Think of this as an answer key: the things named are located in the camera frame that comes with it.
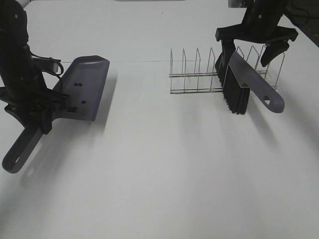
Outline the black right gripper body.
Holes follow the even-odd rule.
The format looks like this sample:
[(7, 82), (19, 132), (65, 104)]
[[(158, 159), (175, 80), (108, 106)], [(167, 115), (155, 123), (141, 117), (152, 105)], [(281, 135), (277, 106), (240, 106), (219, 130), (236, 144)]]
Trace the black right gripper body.
[(217, 28), (215, 33), (217, 41), (233, 39), (248, 42), (275, 42), (280, 40), (295, 41), (297, 36), (298, 32), (294, 28), (276, 26), (274, 30), (269, 33), (262, 28), (256, 31), (249, 31), (243, 24)]

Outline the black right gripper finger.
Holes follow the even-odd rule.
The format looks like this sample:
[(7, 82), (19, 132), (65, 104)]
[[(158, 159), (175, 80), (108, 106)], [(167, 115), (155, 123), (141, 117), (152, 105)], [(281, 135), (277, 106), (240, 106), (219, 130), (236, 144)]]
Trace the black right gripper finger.
[(226, 67), (236, 48), (235, 48), (233, 39), (221, 40), (221, 45), (222, 45), (221, 66)]
[(266, 67), (274, 58), (287, 51), (288, 48), (289, 44), (287, 40), (280, 40), (267, 44), (261, 57), (261, 65)]

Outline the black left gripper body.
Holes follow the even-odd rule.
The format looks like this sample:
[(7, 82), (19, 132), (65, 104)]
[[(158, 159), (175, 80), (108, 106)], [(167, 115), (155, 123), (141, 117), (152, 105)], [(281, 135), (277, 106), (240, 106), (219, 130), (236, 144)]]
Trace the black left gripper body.
[(0, 88), (0, 100), (7, 103), (5, 112), (13, 116), (24, 127), (34, 124), (43, 134), (52, 130), (54, 113), (68, 108), (70, 95), (46, 89), (44, 95), (35, 94), (28, 100), (14, 100), (5, 87)]

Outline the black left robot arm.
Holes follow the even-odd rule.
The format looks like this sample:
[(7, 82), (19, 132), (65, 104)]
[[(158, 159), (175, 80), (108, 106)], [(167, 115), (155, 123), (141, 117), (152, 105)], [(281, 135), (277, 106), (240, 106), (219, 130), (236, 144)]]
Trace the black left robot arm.
[(4, 86), (0, 99), (16, 112), (16, 117), (27, 126), (34, 123), (43, 134), (52, 130), (55, 106), (66, 107), (68, 96), (59, 79), (57, 90), (49, 89), (43, 72), (60, 78), (59, 74), (40, 65), (40, 61), (59, 64), (51, 57), (33, 54), (28, 45), (27, 14), (16, 0), (0, 2), (0, 77)]

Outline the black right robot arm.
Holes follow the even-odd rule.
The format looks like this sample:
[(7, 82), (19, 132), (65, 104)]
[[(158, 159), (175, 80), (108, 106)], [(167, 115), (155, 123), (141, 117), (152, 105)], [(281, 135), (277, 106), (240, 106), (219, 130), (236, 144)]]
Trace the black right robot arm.
[(240, 24), (217, 28), (215, 37), (222, 46), (221, 65), (228, 65), (236, 50), (234, 40), (265, 44), (263, 67), (287, 51), (288, 41), (295, 41), (298, 36), (294, 28), (278, 26), (287, 4), (286, 0), (255, 0), (249, 3)]

